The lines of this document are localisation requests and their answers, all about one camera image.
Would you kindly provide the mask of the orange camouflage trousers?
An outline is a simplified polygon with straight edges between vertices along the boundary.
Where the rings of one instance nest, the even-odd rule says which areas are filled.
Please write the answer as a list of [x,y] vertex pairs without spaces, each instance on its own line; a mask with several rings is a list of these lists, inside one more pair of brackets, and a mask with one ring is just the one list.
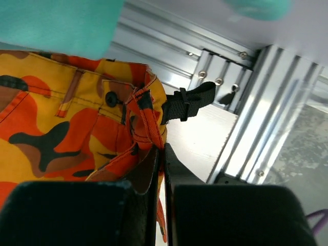
[[186,121],[215,98],[205,82],[167,95],[144,64],[1,51],[1,210],[21,183],[116,182],[159,150],[156,230],[167,123]]

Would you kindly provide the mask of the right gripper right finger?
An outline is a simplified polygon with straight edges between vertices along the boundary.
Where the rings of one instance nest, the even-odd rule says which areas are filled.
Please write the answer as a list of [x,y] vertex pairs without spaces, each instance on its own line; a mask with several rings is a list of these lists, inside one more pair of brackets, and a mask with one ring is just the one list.
[[168,245],[315,245],[294,193],[226,178],[206,184],[165,149]]

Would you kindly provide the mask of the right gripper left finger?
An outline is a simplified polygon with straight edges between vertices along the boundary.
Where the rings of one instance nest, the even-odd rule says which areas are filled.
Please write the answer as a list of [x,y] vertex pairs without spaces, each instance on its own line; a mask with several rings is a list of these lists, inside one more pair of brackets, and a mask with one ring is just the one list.
[[1,210],[1,245],[154,245],[159,150],[116,182],[19,184]]

